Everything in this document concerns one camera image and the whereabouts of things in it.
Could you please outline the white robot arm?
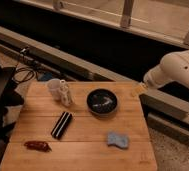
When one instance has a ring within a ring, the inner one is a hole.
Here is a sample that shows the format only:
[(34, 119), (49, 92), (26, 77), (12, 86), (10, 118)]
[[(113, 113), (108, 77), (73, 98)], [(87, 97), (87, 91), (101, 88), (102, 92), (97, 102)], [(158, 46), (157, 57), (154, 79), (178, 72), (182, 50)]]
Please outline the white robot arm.
[(160, 63), (144, 75), (143, 82), (155, 89), (171, 82), (189, 89), (189, 50), (164, 55)]

